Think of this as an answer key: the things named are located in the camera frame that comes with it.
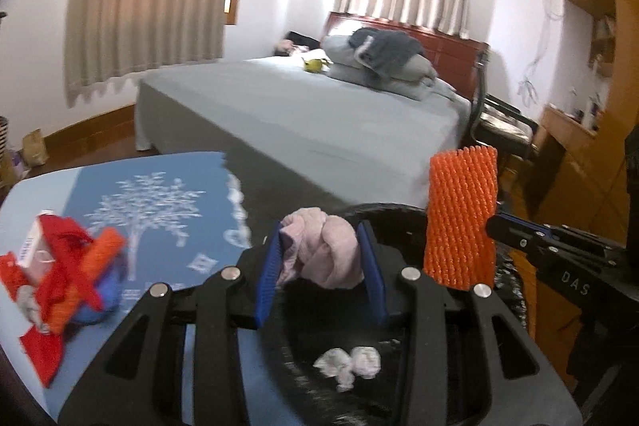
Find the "red plastic bag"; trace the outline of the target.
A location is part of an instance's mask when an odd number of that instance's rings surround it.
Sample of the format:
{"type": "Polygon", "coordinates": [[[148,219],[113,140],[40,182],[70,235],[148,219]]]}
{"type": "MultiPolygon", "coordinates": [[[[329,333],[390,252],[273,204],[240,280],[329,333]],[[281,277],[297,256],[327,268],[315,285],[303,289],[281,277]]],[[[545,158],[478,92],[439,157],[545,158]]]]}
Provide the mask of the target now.
{"type": "MultiPolygon", "coordinates": [[[[16,257],[12,252],[1,256],[1,282],[15,304],[17,289],[21,285],[32,285],[21,272],[20,267],[17,266],[16,257]]],[[[40,383],[44,388],[49,388],[63,359],[63,339],[61,335],[54,334],[51,331],[49,334],[42,334],[36,330],[30,321],[28,322],[30,323],[30,328],[20,337],[20,342],[38,375],[40,383]]]]}

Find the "blue plastic bag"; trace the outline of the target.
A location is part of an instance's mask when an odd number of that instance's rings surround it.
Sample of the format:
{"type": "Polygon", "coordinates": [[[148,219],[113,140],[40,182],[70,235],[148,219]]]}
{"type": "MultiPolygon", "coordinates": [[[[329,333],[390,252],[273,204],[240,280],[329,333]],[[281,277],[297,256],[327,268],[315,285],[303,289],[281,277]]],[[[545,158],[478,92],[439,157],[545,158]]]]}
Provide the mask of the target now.
{"type": "Polygon", "coordinates": [[[126,261],[118,255],[95,283],[97,294],[102,298],[103,309],[96,311],[88,304],[82,303],[71,317],[70,323],[89,325],[105,320],[120,305],[123,283],[126,280],[126,261]]]}

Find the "large orange foam net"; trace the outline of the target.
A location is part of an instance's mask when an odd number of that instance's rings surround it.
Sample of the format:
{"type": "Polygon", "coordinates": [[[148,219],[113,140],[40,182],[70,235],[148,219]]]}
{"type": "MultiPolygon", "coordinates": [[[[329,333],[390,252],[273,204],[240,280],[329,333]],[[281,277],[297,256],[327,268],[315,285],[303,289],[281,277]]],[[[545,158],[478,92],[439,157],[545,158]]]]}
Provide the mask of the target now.
{"type": "Polygon", "coordinates": [[[471,146],[438,153],[429,174],[423,272],[455,290],[493,287],[496,246],[485,226],[497,209],[497,150],[471,146]]]}

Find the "white tissue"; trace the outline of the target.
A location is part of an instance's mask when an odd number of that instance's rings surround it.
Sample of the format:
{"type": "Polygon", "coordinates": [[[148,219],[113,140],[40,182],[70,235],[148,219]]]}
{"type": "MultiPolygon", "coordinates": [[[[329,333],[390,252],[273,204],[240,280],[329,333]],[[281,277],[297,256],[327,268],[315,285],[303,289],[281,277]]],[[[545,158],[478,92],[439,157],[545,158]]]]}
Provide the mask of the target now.
{"type": "Polygon", "coordinates": [[[336,380],[338,392],[346,392],[353,388],[355,381],[353,362],[345,350],[329,349],[314,361],[313,366],[325,377],[336,380]]]}

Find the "pink cloth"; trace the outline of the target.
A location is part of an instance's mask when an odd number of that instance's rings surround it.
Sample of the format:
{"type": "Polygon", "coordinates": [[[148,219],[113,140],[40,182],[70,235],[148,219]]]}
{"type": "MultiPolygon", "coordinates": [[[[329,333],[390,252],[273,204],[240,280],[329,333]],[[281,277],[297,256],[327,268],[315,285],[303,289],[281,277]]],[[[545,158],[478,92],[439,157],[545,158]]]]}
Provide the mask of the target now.
{"type": "Polygon", "coordinates": [[[350,290],[362,282],[361,249],[348,220],[320,208],[302,208],[280,224],[284,253],[279,287],[299,278],[326,290],[350,290]]]}

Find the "grey tissue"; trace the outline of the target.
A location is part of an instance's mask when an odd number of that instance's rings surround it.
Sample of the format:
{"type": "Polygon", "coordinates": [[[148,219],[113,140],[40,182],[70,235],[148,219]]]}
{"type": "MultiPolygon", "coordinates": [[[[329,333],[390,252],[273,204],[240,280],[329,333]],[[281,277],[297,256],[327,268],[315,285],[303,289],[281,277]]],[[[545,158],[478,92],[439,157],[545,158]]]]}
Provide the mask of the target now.
{"type": "Polygon", "coordinates": [[[50,333],[49,326],[41,318],[40,306],[36,300],[36,289],[32,285],[21,285],[17,289],[16,304],[24,317],[34,325],[38,332],[50,333]]]}

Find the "white paper ball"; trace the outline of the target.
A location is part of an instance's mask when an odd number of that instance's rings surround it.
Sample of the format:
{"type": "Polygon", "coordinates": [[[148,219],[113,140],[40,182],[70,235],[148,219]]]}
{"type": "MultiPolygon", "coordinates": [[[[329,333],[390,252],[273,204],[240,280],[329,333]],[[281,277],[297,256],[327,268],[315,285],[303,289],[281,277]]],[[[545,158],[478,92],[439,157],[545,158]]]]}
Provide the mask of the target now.
{"type": "Polygon", "coordinates": [[[351,360],[352,372],[364,380],[374,380],[381,370],[381,357],[374,347],[354,347],[351,350],[351,360]]]}

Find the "wooden desk cabinet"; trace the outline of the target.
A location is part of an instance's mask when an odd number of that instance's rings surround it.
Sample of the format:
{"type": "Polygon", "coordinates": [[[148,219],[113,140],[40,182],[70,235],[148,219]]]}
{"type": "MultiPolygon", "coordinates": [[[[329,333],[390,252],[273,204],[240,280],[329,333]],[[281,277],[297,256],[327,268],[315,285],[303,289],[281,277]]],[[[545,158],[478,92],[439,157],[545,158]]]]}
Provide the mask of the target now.
{"type": "Polygon", "coordinates": [[[526,115],[563,159],[530,214],[624,242],[628,231],[624,141],[638,122],[638,0],[495,0],[511,81],[534,80],[526,115]]]}

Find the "white medicine box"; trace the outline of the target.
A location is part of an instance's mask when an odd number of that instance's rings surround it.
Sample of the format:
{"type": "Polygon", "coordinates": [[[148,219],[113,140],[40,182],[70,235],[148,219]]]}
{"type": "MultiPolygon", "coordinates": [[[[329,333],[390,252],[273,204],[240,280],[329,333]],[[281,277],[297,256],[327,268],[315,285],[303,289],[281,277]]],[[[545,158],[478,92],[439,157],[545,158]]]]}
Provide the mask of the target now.
{"type": "Polygon", "coordinates": [[[40,222],[43,215],[53,215],[53,212],[45,210],[36,216],[16,254],[17,266],[33,285],[39,285],[55,263],[40,222]]]}

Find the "grey folded pillows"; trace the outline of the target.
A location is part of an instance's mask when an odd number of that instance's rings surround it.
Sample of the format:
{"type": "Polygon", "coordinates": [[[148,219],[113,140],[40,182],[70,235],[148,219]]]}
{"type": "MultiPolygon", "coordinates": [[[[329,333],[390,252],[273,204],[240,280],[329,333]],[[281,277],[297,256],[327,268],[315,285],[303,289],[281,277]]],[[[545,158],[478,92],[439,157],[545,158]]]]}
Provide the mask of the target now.
{"type": "Polygon", "coordinates": [[[330,61],[330,78],[377,92],[424,101],[438,93],[453,99],[456,90],[439,78],[421,43],[398,30],[359,28],[321,42],[330,61]]]}

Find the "brown paper bag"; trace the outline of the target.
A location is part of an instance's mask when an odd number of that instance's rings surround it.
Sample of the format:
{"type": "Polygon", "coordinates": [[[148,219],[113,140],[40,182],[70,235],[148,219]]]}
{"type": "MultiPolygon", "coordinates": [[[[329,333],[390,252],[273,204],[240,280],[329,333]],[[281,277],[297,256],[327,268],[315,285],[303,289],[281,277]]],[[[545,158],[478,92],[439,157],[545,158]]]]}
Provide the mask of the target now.
{"type": "Polygon", "coordinates": [[[49,154],[40,129],[35,129],[23,137],[22,156],[29,168],[43,166],[48,162],[49,154]]]}

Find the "bed with grey sheet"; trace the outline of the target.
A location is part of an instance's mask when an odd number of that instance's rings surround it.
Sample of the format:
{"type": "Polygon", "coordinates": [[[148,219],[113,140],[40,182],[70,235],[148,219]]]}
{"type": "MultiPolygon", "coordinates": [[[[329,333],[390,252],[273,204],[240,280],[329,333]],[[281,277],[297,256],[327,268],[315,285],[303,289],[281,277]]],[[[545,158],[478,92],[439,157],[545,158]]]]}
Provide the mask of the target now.
{"type": "Polygon", "coordinates": [[[134,127],[141,150],[238,151],[347,204],[425,206],[430,159],[458,147],[469,113],[440,79],[414,101],[265,57],[146,72],[134,127]]]}

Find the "striped basket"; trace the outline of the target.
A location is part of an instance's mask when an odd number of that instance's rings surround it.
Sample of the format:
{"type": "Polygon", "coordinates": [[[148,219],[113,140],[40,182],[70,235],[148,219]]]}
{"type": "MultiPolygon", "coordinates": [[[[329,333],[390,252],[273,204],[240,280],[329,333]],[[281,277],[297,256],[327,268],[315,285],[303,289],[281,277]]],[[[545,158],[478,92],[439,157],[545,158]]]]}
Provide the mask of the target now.
{"type": "Polygon", "coordinates": [[[0,117],[0,163],[1,163],[1,186],[10,188],[15,184],[11,150],[8,148],[9,120],[0,117]]]}

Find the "yellow plush toy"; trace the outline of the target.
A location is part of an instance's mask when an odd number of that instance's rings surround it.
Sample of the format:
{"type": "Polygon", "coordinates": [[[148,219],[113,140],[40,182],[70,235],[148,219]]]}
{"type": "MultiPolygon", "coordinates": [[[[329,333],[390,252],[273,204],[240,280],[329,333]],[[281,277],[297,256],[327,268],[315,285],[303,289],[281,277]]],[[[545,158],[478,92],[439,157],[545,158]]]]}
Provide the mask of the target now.
{"type": "Polygon", "coordinates": [[[306,72],[322,73],[327,70],[333,63],[327,58],[303,58],[303,69],[306,72]]]}

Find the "pink black bag on bed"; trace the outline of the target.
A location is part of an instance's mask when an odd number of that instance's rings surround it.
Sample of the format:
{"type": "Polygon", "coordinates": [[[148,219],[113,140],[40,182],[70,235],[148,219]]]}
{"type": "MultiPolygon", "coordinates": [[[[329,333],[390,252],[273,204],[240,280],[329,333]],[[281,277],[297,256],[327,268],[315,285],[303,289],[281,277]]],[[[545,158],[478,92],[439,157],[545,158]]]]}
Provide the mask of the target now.
{"type": "Polygon", "coordinates": [[[318,39],[298,34],[295,31],[288,31],[283,39],[280,39],[274,46],[274,56],[292,56],[296,53],[306,53],[319,49],[321,43],[318,39]]]}

